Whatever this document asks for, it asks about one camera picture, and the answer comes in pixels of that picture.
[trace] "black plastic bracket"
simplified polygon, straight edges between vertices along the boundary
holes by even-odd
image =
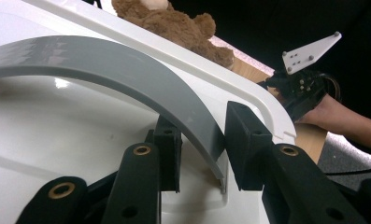
[[[149,143],[126,149],[102,224],[161,223],[159,150]]]
[[[86,182],[63,176],[44,185],[23,209],[17,224],[77,224],[89,211]]]
[[[366,223],[303,149],[274,145],[245,105],[229,102],[227,110],[225,144],[236,183],[263,189],[271,223]]]
[[[179,192],[181,165],[181,131],[163,116],[159,116],[155,130],[151,130],[146,142],[159,148],[161,167],[161,191]]]

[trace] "brown teddy bear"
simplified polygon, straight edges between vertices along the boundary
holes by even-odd
[[[216,47],[209,39],[215,34],[215,21],[207,13],[191,19],[173,9],[167,0],[112,0],[118,17],[189,49],[214,63],[231,69],[234,53]]]

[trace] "gray plastic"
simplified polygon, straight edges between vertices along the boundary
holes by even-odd
[[[223,133],[194,91],[167,67],[139,51],[86,36],[55,35],[0,46],[0,77],[70,77],[127,94],[175,124],[222,181]]]

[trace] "white plastic surface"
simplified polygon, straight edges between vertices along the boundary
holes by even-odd
[[[342,34],[335,32],[333,35],[305,45],[299,49],[283,52],[283,61],[289,75],[300,71],[315,63],[325,52],[328,51],[340,38]]]
[[[245,78],[81,1],[24,2],[0,1],[0,45],[42,35],[120,42],[178,74],[222,130],[226,102],[233,100],[248,105],[276,143],[293,144],[295,131],[285,110]],[[53,178],[75,175],[91,184],[117,170],[122,152],[143,141],[157,118],[134,99],[92,83],[58,77],[0,79],[0,223],[14,223]],[[163,192],[162,223],[267,222],[261,193],[238,191],[230,167],[228,189],[221,194],[218,180],[186,138],[182,152],[181,192]]]

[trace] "brass insert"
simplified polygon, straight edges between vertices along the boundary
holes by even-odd
[[[75,189],[75,184],[71,182],[64,182],[64,183],[54,186],[49,191],[48,195],[51,199],[62,199],[70,195],[74,191],[74,189]]]
[[[150,153],[150,147],[146,147],[146,146],[136,147],[133,150],[133,153],[136,154],[137,156],[147,155],[148,153]]]
[[[299,154],[298,150],[293,147],[282,147],[280,151],[287,156],[297,156]]]

